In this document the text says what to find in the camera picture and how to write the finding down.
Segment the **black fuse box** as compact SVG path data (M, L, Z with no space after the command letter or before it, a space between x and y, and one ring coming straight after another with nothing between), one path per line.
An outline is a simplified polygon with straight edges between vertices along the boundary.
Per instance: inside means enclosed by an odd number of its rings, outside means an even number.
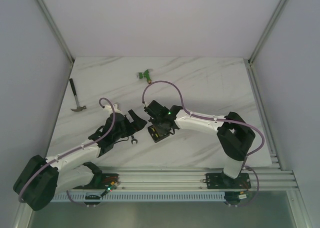
M156 125L150 125L147 130L155 143L167 138L171 131L170 129L162 128Z

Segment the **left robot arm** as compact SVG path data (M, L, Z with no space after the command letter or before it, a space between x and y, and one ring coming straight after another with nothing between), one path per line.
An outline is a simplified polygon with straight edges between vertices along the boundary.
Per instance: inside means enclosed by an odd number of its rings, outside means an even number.
M43 158L35 155L28 161L13 185L13 190L34 211L47 206L53 197L77 187L103 189L104 174L95 164L122 138L142 130L147 121L132 110L130 119L119 110L111 113L104 125L91 134L83 145L60 155Z

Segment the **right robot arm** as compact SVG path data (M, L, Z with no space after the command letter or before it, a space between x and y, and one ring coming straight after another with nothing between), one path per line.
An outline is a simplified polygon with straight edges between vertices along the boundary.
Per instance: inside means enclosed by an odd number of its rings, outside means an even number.
M177 105L168 109L154 100L144 106L144 111L150 116L151 125L147 129L155 143L175 134L178 129L216 134L226 154L221 181L228 188L239 182L239 174L256 135L237 113L211 116L193 113Z

